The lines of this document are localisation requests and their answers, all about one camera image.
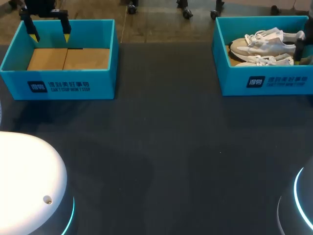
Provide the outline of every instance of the shoelace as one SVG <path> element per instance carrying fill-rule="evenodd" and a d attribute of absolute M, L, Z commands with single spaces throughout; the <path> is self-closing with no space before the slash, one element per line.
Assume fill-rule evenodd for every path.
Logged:
<path fill-rule="evenodd" d="M 251 45 L 253 43 L 268 43 L 268 40 L 265 40 L 262 33 L 264 33 L 265 30 L 257 31 L 255 34 L 245 35 L 245 40 L 248 43 L 248 45 Z"/>
<path fill-rule="evenodd" d="M 268 66 L 268 65 L 274 65 L 274 62 L 276 62 L 276 59 L 274 56 L 254 56 L 250 57 L 248 62 L 253 62 L 256 64 L 256 66 Z"/>

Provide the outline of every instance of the white robot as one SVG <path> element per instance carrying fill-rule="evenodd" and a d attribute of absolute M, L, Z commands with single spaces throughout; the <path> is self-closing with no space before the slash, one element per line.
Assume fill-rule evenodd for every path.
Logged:
<path fill-rule="evenodd" d="M 0 149 L 0 235 L 75 234 L 75 200 L 58 152 L 11 132 L 0 132 Z"/>

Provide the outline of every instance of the blue led light ring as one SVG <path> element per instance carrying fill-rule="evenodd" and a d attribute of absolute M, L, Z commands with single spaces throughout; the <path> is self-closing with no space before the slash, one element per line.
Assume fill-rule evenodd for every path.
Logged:
<path fill-rule="evenodd" d="M 295 203 L 298 207 L 298 210 L 302 216 L 302 218 L 304 219 L 304 221 L 307 223 L 307 225 L 313 230 L 313 224 L 311 224 L 311 222 L 309 221 L 309 219 L 306 217 L 306 215 L 304 214 L 300 203 L 299 203 L 299 199 L 298 199 L 298 195 L 297 195 L 297 182 L 298 182 L 298 178 L 300 173 L 302 172 L 303 168 L 299 171 L 299 173 L 297 174 L 297 177 L 294 180 L 294 185 L 293 185 L 293 194 L 294 194 L 294 199 L 295 199 Z"/>
<path fill-rule="evenodd" d="M 64 235 L 64 234 L 67 232 L 67 230 L 68 230 L 68 228 L 69 228 L 69 225 L 70 225 L 70 223 L 72 222 L 72 219 L 73 219 L 73 216 L 74 216 L 74 209 L 75 209 L 75 200 L 74 200 L 74 198 L 73 198 L 73 210 L 72 210 L 72 215 L 70 216 L 70 219 L 69 219 L 69 222 L 68 222 L 68 224 L 67 224 L 67 227 L 64 229 L 64 231 L 63 231 L 63 233 L 62 233 L 61 235 Z"/>

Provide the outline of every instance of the printed logo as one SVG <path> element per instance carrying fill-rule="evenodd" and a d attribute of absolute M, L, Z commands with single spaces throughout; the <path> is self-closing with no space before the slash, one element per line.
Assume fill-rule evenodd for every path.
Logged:
<path fill-rule="evenodd" d="M 262 87 L 265 80 L 265 76 L 251 76 L 246 85 L 247 88 L 259 88 Z"/>
<path fill-rule="evenodd" d="M 33 93 L 47 93 L 47 88 L 43 81 L 31 81 L 27 83 Z"/>

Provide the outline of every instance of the tiled floor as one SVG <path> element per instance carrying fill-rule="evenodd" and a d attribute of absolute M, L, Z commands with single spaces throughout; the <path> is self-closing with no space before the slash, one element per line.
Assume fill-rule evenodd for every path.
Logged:
<path fill-rule="evenodd" d="M 67 9 L 70 19 L 115 19 L 119 41 L 124 43 L 211 40 L 214 23 L 210 18 L 210 10 L 215 8 L 213 0 L 189 0 L 189 9 L 194 14 L 190 20 L 182 17 L 181 10 L 177 9 L 176 0 L 139 0 L 139 8 L 135 15 L 127 14 L 126 4 L 121 1 L 124 0 L 57 0 L 57 6 Z M 272 2 L 271 0 L 266 4 L 270 6 Z M 245 4 L 245 0 L 230 0 L 225 4 L 223 15 L 269 14 L 268 7 Z M 9 4 L 0 6 L 0 45 L 10 43 L 19 22 L 18 12 L 11 11 Z"/>

